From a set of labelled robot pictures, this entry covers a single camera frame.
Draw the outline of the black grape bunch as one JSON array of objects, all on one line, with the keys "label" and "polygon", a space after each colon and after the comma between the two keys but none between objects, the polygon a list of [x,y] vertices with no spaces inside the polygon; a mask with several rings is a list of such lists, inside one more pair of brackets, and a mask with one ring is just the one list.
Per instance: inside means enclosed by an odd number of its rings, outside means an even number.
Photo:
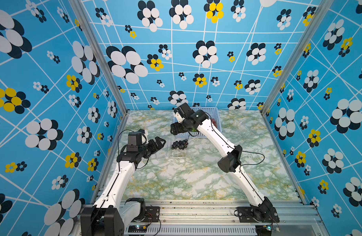
[{"label": "black grape bunch", "polygon": [[176,140],[171,145],[172,149],[179,149],[179,150],[184,150],[187,147],[188,147],[188,139]]}]

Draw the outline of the clear plastic clamshell container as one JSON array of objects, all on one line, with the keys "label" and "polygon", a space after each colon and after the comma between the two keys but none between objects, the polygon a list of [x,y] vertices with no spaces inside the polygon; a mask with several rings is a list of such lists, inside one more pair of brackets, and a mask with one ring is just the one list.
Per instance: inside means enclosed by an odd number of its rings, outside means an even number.
[{"label": "clear plastic clamshell container", "polygon": [[188,147],[186,149],[184,149],[184,150],[172,149],[171,145],[172,145],[172,143],[174,141],[172,141],[169,144],[168,152],[167,152],[167,157],[168,158],[170,158],[171,160],[185,161],[185,159],[189,158],[192,155],[192,149],[189,147],[190,146],[190,140],[189,140],[189,138],[184,138],[184,139],[188,139]]}]

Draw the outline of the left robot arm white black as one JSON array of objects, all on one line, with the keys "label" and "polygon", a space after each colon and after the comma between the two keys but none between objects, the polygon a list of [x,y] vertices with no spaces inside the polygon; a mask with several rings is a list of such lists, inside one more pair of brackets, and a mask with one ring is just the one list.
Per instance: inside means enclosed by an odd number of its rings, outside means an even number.
[{"label": "left robot arm white black", "polygon": [[102,194],[92,207],[85,207],[81,212],[82,236],[122,236],[134,219],[145,217],[143,198],[129,199],[123,207],[120,207],[121,200],[142,159],[148,159],[165,144],[166,140],[160,137],[128,139],[128,144],[119,152],[115,171]]}]

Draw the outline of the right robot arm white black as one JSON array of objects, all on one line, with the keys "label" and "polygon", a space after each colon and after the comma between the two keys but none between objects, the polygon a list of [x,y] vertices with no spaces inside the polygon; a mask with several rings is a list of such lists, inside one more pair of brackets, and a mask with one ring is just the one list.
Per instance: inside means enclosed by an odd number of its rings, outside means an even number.
[{"label": "right robot arm white black", "polygon": [[218,167],[232,176],[242,189],[249,201],[253,218],[258,222],[270,219],[272,222],[279,223],[280,220],[275,207],[268,197],[260,192],[243,169],[241,155],[244,150],[242,147],[230,142],[212,123],[210,116],[202,110],[195,112],[184,104],[174,109],[174,117],[177,122],[171,124],[171,133],[173,135],[188,133],[195,129],[206,136],[216,147],[221,155]]}]

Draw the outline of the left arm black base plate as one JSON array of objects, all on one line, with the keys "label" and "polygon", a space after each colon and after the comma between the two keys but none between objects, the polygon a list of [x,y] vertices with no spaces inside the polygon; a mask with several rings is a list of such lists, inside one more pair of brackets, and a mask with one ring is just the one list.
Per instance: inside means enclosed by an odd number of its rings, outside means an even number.
[{"label": "left arm black base plate", "polygon": [[159,222],[160,207],[147,206],[143,214],[139,215],[132,222],[157,223]]}]

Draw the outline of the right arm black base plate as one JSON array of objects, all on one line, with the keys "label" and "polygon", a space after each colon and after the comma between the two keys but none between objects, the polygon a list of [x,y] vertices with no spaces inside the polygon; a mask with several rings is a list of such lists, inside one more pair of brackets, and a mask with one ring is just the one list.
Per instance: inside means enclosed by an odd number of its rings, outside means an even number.
[{"label": "right arm black base plate", "polygon": [[264,212],[250,206],[239,206],[234,211],[240,223],[279,223],[280,219],[276,209],[266,209]]}]

